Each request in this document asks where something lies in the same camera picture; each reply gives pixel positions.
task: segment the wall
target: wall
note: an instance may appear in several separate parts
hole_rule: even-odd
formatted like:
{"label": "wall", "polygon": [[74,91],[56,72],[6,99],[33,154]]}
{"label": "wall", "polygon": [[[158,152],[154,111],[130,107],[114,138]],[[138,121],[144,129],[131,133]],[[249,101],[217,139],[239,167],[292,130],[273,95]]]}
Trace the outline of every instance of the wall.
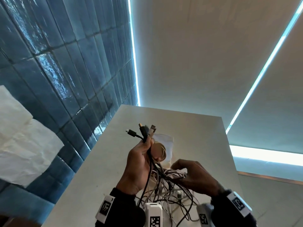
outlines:
{"label": "wall", "polygon": [[303,186],[239,175],[258,227],[302,227]]}
{"label": "wall", "polygon": [[0,0],[0,85],[64,147],[0,213],[43,223],[119,106],[136,105],[127,0]]}

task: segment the blue tiled wall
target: blue tiled wall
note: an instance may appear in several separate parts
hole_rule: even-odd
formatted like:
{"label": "blue tiled wall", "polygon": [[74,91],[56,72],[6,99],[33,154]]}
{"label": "blue tiled wall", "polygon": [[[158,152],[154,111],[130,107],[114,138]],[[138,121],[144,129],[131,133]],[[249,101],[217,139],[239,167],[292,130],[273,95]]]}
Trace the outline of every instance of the blue tiled wall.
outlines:
{"label": "blue tiled wall", "polygon": [[0,213],[43,223],[121,104],[137,105],[127,0],[0,0],[0,85],[63,141]]}

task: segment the light strip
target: light strip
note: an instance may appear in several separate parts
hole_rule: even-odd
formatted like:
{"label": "light strip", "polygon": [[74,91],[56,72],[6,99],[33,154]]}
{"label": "light strip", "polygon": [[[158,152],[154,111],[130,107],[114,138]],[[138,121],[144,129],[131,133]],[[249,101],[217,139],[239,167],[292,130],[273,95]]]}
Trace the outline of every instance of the light strip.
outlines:
{"label": "light strip", "polygon": [[128,0],[128,10],[129,10],[129,18],[131,21],[131,42],[133,45],[133,54],[134,54],[134,73],[136,76],[136,88],[137,88],[137,98],[138,98],[138,106],[141,106],[140,96],[139,96],[139,86],[138,86],[138,75],[137,75],[137,62],[136,62],[136,53],[134,51],[134,32],[132,29],[132,19],[131,19],[131,0]]}
{"label": "light strip", "polygon": [[303,9],[303,0],[301,1],[299,7],[297,8],[294,16],[292,17],[290,23],[288,24],[288,26],[286,27],[284,33],[282,34],[280,40],[278,41],[277,45],[275,46],[275,49],[272,51],[271,55],[269,56],[268,60],[266,61],[264,67],[262,68],[260,74],[258,75],[256,81],[254,82],[254,84],[252,85],[252,88],[249,90],[247,96],[245,97],[244,101],[242,102],[241,106],[239,107],[237,113],[235,114],[235,116],[233,117],[232,121],[230,122],[228,128],[226,129],[226,134],[228,133],[228,131],[230,130],[230,128],[232,127],[232,125],[234,124],[234,122],[236,121],[237,117],[239,116],[241,110],[243,109],[243,107],[245,106],[245,104],[247,103],[247,101],[249,100],[250,96],[253,94],[254,90],[256,89],[256,87],[258,86],[259,82],[261,81],[262,77],[264,76],[267,68],[269,67],[269,65],[271,64],[271,62],[273,61],[275,55],[278,53],[279,49],[281,48],[283,42],[285,41],[286,37],[288,36],[290,30],[292,29],[292,27],[294,26],[294,24],[296,23],[298,17],[300,16],[301,12]]}
{"label": "light strip", "polygon": [[303,166],[303,154],[232,145],[230,150],[234,157]]}

